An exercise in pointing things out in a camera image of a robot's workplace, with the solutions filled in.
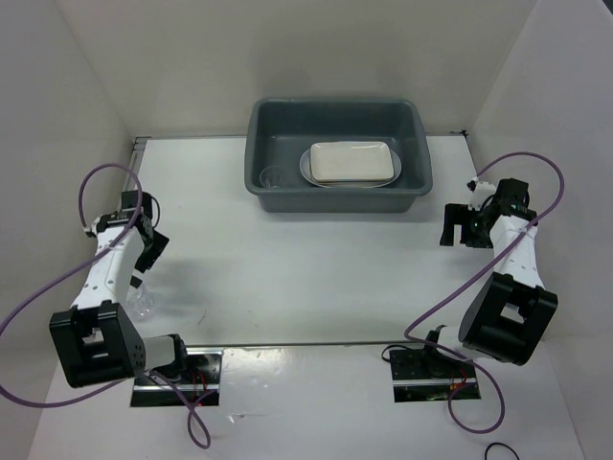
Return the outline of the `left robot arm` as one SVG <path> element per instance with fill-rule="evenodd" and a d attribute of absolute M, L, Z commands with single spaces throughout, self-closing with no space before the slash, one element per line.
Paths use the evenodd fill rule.
<path fill-rule="evenodd" d="M 191 371 L 186 345 L 176 333 L 141 337 L 126 307 L 131 288 L 170 239 L 151 222 L 159 203 L 149 193 L 123 192 L 120 208 L 85 230 L 97 240 L 96 256 L 69 310 L 52 315 L 49 329 L 65 378 L 73 388 L 137 379 L 154 371 L 177 383 Z"/>

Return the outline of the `clear glass cup front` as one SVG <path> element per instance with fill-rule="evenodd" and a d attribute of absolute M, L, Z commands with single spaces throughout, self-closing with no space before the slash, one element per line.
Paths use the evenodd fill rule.
<path fill-rule="evenodd" d="M 153 309 L 154 297 L 145 284 L 140 284 L 137 288 L 129 287 L 125 310 L 130 317 L 143 320 L 151 316 Z"/>

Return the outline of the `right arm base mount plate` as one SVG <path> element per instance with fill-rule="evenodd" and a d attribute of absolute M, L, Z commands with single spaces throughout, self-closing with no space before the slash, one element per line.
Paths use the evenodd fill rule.
<path fill-rule="evenodd" d="M 476 372 L 468 364 L 431 347 L 387 346 L 381 358 L 390 366 L 396 403 L 444 402 L 481 398 Z"/>

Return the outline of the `clear glass cup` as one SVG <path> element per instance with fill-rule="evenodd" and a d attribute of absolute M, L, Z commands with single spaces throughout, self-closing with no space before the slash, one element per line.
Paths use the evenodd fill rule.
<path fill-rule="evenodd" d="M 259 180 L 264 189 L 282 189 L 290 185 L 290 177 L 286 170 L 276 165 L 264 168 L 260 172 Z"/>
<path fill-rule="evenodd" d="M 154 297 L 145 284 L 140 284 L 137 288 L 129 287 L 125 310 L 130 317 L 143 320 L 151 316 L 153 309 Z"/>

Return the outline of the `large oval white plate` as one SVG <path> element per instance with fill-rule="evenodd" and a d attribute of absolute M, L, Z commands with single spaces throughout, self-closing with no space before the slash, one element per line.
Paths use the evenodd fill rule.
<path fill-rule="evenodd" d="M 305 178 L 305 176 L 306 177 L 311 177 L 310 168 L 309 168 L 309 160 L 308 160 L 308 150 L 309 150 L 309 148 L 303 153 L 303 155 L 301 156 L 301 159 L 300 159 L 300 172 L 301 172 L 303 178 Z M 394 169 L 395 169 L 395 173 L 394 173 L 393 177 L 399 178 L 400 173 L 402 171 L 401 161 L 399 159 L 399 156 L 391 148 L 390 148 L 390 150 L 391 150 L 391 153 L 392 153 Z"/>

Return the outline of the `rectangular white plate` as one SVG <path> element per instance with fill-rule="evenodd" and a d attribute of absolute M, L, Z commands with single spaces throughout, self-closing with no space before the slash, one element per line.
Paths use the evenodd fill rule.
<path fill-rule="evenodd" d="M 315 143 L 308 160 L 311 177 L 322 183 L 382 181 L 395 173 L 391 150 L 379 141 Z"/>
<path fill-rule="evenodd" d="M 392 184 L 397 180 L 397 177 L 392 177 L 388 180 L 380 181 L 331 181 L 331 182 L 319 182 L 312 177 L 306 177 L 305 180 L 311 185 L 321 188 L 380 188 Z"/>

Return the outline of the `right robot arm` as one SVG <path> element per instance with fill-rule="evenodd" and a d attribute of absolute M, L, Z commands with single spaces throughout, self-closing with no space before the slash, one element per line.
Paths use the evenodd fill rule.
<path fill-rule="evenodd" d="M 537 227 L 529 223 L 537 212 L 529 208 L 529 185 L 507 178 L 497 185 L 473 179 L 468 204 L 444 207 L 440 244 L 460 243 L 492 249 L 499 256 L 516 238 L 521 241 L 503 256 L 472 301 L 459 326 L 464 348 L 501 362 L 525 364 L 532 356 L 557 308 L 557 296 L 547 290 L 535 257 Z"/>

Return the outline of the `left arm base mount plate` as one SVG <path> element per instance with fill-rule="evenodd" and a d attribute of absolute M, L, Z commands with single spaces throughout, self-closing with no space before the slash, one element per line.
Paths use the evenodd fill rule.
<path fill-rule="evenodd" d="M 223 351 L 220 348 L 188 347 L 187 366 L 170 380 L 189 403 L 198 406 L 218 406 Z M 136 408 L 183 406 L 169 385 L 161 379 L 135 380 L 130 406 Z"/>

